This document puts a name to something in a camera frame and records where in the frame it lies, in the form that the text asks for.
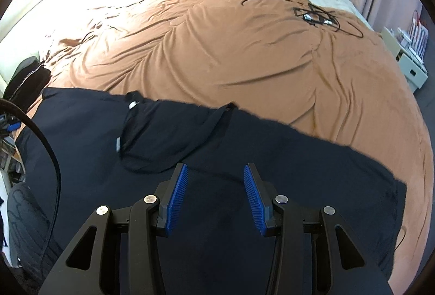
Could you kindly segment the white bedside drawer cabinet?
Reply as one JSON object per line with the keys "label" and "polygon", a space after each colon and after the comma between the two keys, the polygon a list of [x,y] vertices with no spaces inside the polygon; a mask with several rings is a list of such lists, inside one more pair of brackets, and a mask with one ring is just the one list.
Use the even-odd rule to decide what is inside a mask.
{"label": "white bedside drawer cabinet", "polygon": [[428,79],[428,71],[424,64],[413,54],[410,47],[403,47],[401,45],[392,30],[383,28],[380,34],[387,49],[396,59],[411,92],[415,93],[418,89],[422,88]]}

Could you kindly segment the grey cushion with print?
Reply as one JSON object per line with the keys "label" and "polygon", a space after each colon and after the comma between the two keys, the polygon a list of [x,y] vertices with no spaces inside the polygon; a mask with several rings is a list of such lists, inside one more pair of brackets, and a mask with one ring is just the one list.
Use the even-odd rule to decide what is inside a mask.
{"label": "grey cushion with print", "polygon": [[49,220],[26,183],[20,182],[11,189],[7,215],[10,240],[21,265],[13,273],[25,291],[37,294],[63,249],[55,239],[51,239],[44,258],[41,258]]}

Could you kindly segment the orange-brown bed blanket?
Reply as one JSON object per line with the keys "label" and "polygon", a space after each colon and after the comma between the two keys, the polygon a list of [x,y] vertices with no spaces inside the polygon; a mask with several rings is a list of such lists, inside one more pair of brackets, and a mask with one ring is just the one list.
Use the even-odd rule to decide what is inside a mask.
{"label": "orange-brown bed blanket", "polygon": [[417,274],[431,221],[434,155],[396,60],[360,17],[309,0],[139,0],[70,14],[44,54],[53,87],[219,107],[348,145],[407,187],[389,283]]}

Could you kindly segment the black pants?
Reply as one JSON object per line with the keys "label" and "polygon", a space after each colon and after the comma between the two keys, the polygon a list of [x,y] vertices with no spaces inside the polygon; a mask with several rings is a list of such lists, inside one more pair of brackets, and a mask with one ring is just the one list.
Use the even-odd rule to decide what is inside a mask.
{"label": "black pants", "polygon": [[262,294],[274,242],[255,228],[244,167],[304,207],[332,206],[385,277],[403,219],[406,185],[379,162],[347,146],[303,135],[233,104],[218,109],[47,88],[34,122],[60,163],[24,130],[18,149],[42,211],[56,215],[53,238],[66,247],[101,205],[129,207],[188,167],[181,215],[159,254],[169,294]]}

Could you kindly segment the stack of folded black clothes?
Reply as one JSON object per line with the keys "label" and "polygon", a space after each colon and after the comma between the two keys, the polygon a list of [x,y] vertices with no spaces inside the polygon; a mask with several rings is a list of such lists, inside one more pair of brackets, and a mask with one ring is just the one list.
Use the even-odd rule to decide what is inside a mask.
{"label": "stack of folded black clothes", "polygon": [[6,86],[3,99],[28,112],[50,78],[51,71],[36,56],[24,59]]}

